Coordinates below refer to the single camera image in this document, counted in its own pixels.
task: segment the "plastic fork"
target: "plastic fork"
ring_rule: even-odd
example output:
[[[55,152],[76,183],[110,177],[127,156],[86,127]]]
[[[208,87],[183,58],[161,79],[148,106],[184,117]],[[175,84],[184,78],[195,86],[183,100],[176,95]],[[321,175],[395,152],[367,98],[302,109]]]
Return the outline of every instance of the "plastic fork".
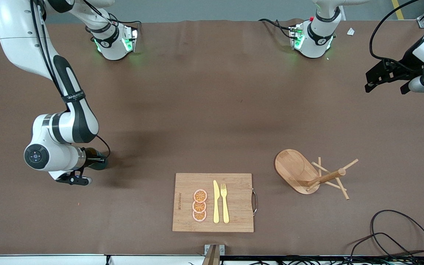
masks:
[[[227,207],[227,185],[220,184],[220,195],[222,195],[223,198],[223,222],[229,223],[230,217],[229,217],[229,208]]]

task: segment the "black cable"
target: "black cable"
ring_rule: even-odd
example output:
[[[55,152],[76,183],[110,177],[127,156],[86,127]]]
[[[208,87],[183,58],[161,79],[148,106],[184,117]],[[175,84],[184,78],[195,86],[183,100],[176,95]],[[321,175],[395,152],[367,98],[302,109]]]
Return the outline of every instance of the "black cable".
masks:
[[[269,265],[269,263],[266,263],[266,262],[262,262],[262,261],[258,261],[258,262],[255,262],[255,263],[251,263],[251,264],[249,264],[249,265]]]
[[[294,27],[295,26],[295,25],[290,25],[289,27],[284,27],[284,26],[281,26],[281,25],[278,25],[278,24],[274,23],[271,20],[268,20],[267,18],[262,18],[262,19],[260,19],[258,21],[268,22],[268,23],[271,23],[274,27],[280,27],[281,29],[286,29],[286,30],[288,30],[289,27]]]
[[[50,52],[49,52],[49,44],[47,43],[47,35],[45,34],[45,26],[43,24],[42,24],[42,32],[43,32],[43,41],[45,42],[45,50],[47,51],[47,59],[49,61],[50,70],[52,71],[52,74],[53,74],[53,83],[59,90],[60,95],[63,97],[64,95],[60,89],[60,84],[59,84],[59,81],[57,80],[57,75],[55,74],[55,71],[53,70],[52,59],[50,58]]]
[[[376,219],[376,217],[377,217],[377,215],[380,215],[381,213],[384,213],[384,212],[392,212],[392,213],[397,213],[397,214],[399,214],[399,215],[402,215],[403,217],[405,217],[405,218],[407,218],[408,220],[410,220],[410,221],[412,221],[414,224],[416,224],[422,231],[423,231],[423,233],[424,233],[424,228],[419,224],[419,223],[417,223],[417,221],[415,221],[413,218],[411,218],[410,216],[408,216],[408,215],[406,215],[406,214],[404,214],[404,213],[401,213],[401,212],[399,212],[399,211],[395,211],[395,210],[382,210],[382,211],[379,211],[379,212],[377,212],[373,217],[372,217],[372,219],[371,219],[371,233],[372,234],[374,234],[374,221],[375,221],[375,219]],[[382,247],[382,245],[379,243],[379,241],[377,240],[377,237],[374,237],[374,240],[375,240],[375,242],[377,243],[377,245],[379,246],[379,248],[381,248],[382,249],[382,251],[384,251],[385,253],[387,253],[387,255],[389,255],[391,258],[395,258],[394,256],[392,256],[392,255],[390,255],[383,247]],[[405,249],[405,248],[403,248],[399,243],[397,243],[397,245],[399,245],[406,253],[408,253],[409,254],[409,252]]]
[[[99,11],[94,5],[92,5],[91,3],[89,3],[87,0],[83,0],[83,2],[86,3],[86,5],[89,6],[89,8],[91,8],[91,10],[93,10],[96,14],[100,15],[101,17],[104,17],[105,20],[107,20],[109,23],[112,24],[111,20],[107,17],[105,17],[101,11]]]
[[[60,95],[63,96],[63,93],[61,92],[61,89],[59,87],[59,84],[57,82],[57,79],[56,79],[54,73],[50,70],[50,66],[49,66],[49,63],[47,62],[47,57],[45,55],[45,51],[43,50],[42,39],[40,38],[39,27],[37,26],[37,19],[35,17],[35,8],[34,8],[34,5],[37,6],[38,5],[37,4],[38,2],[39,2],[38,0],[32,0],[31,1],[32,22],[34,24],[35,33],[37,35],[37,42],[39,43],[40,52],[42,53],[42,57],[43,57],[43,60],[45,62],[45,67],[47,68],[47,71],[49,71],[50,77],[52,78],[52,82],[57,87]]]
[[[140,20],[135,20],[135,21],[120,21],[117,19],[116,16],[114,16],[113,14],[109,13],[109,16],[113,17],[114,19],[110,18],[110,21],[115,21],[115,22],[120,22],[122,24],[131,24],[131,23],[138,23],[139,25],[142,25],[142,22]]]
[[[419,1],[419,0],[410,0],[410,1],[408,1],[408,2],[406,2],[405,4],[403,4],[403,5],[400,5],[400,6],[398,6],[397,8],[395,8],[394,10],[392,10],[392,11],[390,11],[380,22],[379,22],[379,24],[377,25],[377,27],[375,27],[375,29],[374,29],[374,32],[372,32],[372,35],[371,35],[371,39],[369,40],[369,52],[370,52],[370,54],[372,55],[372,57],[374,57],[374,58],[376,58],[376,59],[379,59],[379,60],[387,60],[387,61],[389,61],[389,62],[392,62],[392,63],[394,63],[394,64],[397,64],[397,65],[399,65],[399,66],[401,66],[401,67],[403,67],[403,68],[405,68],[406,70],[408,70],[409,72],[415,72],[413,69],[410,69],[409,67],[407,67],[406,65],[404,65],[404,64],[402,64],[401,62],[398,62],[398,61],[396,61],[396,60],[394,60],[394,59],[390,59],[390,58],[387,58],[387,57],[380,57],[380,56],[378,56],[378,55],[375,55],[374,54],[374,52],[373,52],[373,50],[372,50],[372,42],[374,41],[374,36],[375,36],[375,34],[377,33],[377,31],[379,30],[379,28],[381,27],[381,25],[382,25],[382,23],[384,23],[384,21],[385,20],[387,20],[387,18],[388,17],[390,17],[393,13],[395,13],[395,12],[397,12],[397,10],[400,10],[401,8],[403,8],[403,7],[406,7],[407,5],[410,5],[410,4],[412,4],[412,3],[415,3],[415,2],[417,2],[417,1]]]
[[[278,20],[276,20],[276,24],[278,24],[278,27],[279,27],[279,29],[281,30],[281,32],[284,34],[284,36],[288,37],[289,39],[293,39],[293,40],[296,40],[296,39],[297,39],[297,37],[293,37],[293,36],[291,36],[291,35],[287,35],[287,34],[284,32],[284,30],[282,29],[281,24],[279,24],[279,21],[278,21]]]
[[[419,260],[419,259],[417,259],[416,257],[413,256],[414,254],[424,253],[424,250],[408,251],[406,248],[404,248],[400,243],[398,243],[394,238],[392,238],[387,233],[382,233],[382,232],[375,233],[375,230],[374,230],[374,221],[375,221],[375,219],[377,218],[378,215],[380,215],[381,213],[384,213],[384,212],[393,212],[393,213],[397,213],[399,215],[402,215],[405,218],[407,218],[408,220],[412,221],[414,224],[416,224],[424,232],[424,228],[419,223],[417,223],[413,218],[411,218],[410,216],[408,216],[408,215],[406,215],[404,213],[401,213],[401,212],[395,211],[395,210],[382,210],[382,211],[379,211],[371,219],[371,222],[370,222],[371,234],[368,235],[367,237],[363,238],[362,240],[360,240],[358,243],[356,243],[353,246],[352,250],[351,250],[350,257],[348,259],[346,259],[345,261],[343,261],[342,263],[338,264],[338,265],[346,265],[346,264],[347,265],[352,265],[353,264],[353,260],[359,260],[360,258],[353,256],[356,248],[358,247],[358,245],[360,245],[364,241],[369,240],[371,238],[374,238],[374,240],[377,243],[377,245],[379,246],[379,248],[382,249],[382,251],[385,252],[387,254],[387,256],[376,257],[373,260],[362,260],[362,261],[358,261],[358,263],[365,262],[365,263],[375,263],[375,264],[391,265],[391,262],[397,261],[397,262],[401,262],[401,263],[404,263],[404,264],[407,264],[407,265],[414,265],[414,264],[416,264],[416,265],[424,265],[424,261],[423,260]],[[395,243],[404,252],[402,254],[397,254],[397,255],[390,254],[384,247],[382,247],[382,245],[377,240],[377,236],[378,235],[383,235],[383,236],[389,238],[393,243]]]
[[[107,156],[105,158],[103,158],[103,160],[107,159],[110,155],[111,155],[111,148],[109,147],[109,145],[106,143],[106,141],[104,141],[104,139],[101,138],[101,136],[96,135],[96,137],[99,138],[99,140],[101,140],[106,146],[107,146]]]
[[[262,18],[262,19],[260,19],[258,21],[269,22],[273,26],[278,27],[281,30],[281,32],[284,34],[284,36],[288,37],[289,39],[293,39],[293,40],[296,40],[297,39],[297,37],[293,37],[293,36],[287,35],[286,32],[284,32],[284,29],[289,30],[289,27],[294,27],[295,25],[290,25],[289,27],[284,27],[284,26],[281,26],[281,24],[279,24],[279,21],[278,20],[276,20],[276,22],[272,22],[271,20],[268,20],[267,18]]]

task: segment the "gray floor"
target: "gray floor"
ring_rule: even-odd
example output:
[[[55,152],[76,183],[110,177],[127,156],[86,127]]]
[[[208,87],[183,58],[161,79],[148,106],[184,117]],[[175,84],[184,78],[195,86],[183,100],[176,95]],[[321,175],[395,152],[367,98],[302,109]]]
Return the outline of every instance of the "gray floor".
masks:
[[[400,4],[408,0],[399,0]],[[347,20],[380,20],[393,10],[391,0],[372,0],[358,6],[346,6]],[[119,20],[142,22],[178,22],[183,20],[248,20],[260,18],[290,20],[315,14],[311,0],[117,0],[107,10]],[[402,9],[406,20],[412,20],[424,12],[424,0]],[[71,14],[54,14],[48,23],[81,23]]]

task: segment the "wooden tray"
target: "wooden tray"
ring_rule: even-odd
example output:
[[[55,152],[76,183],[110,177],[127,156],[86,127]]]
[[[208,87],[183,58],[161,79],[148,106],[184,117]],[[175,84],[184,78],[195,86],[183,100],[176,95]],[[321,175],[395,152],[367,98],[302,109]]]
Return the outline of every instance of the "wooden tray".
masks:
[[[299,152],[292,149],[281,151],[276,156],[274,167],[281,176],[296,192],[302,194],[312,194],[318,190],[320,185],[309,191],[307,182],[318,178],[317,170]]]
[[[230,222],[223,222],[222,197],[219,198],[220,222],[213,222],[213,181],[227,185]],[[192,218],[193,194],[202,188],[207,192],[207,218]],[[173,231],[182,232],[254,232],[252,209],[252,175],[225,173],[177,173],[174,188]]]

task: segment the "brown tablecloth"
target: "brown tablecloth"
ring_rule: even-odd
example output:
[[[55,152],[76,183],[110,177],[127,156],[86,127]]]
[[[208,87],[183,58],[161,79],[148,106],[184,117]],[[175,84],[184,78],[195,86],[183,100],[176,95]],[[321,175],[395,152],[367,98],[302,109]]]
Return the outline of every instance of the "brown tablecloth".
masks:
[[[348,254],[378,210],[424,226],[424,94],[400,95],[402,82],[365,93],[376,24],[342,22],[319,59],[293,52],[262,22],[144,24],[138,53],[120,61],[96,52],[83,25],[50,25],[113,150],[111,168],[85,171],[87,187],[24,163],[35,117],[64,105],[51,81],[0,48],[0,254],[195,254],[210,243],[233,255]],[[387,22],[375,52],[399,59],[421,35],[414,21]],[[273,168],[283,149],[321,156],[330,170],[359,158],[342,179],[351,199],[326,185],[296,193]],[[252,173],[255,232],[172,232],[175,173]],[[424,248],[403,218],[383,215],[375,226]],[[381,252],[368,241],[357,254]]]

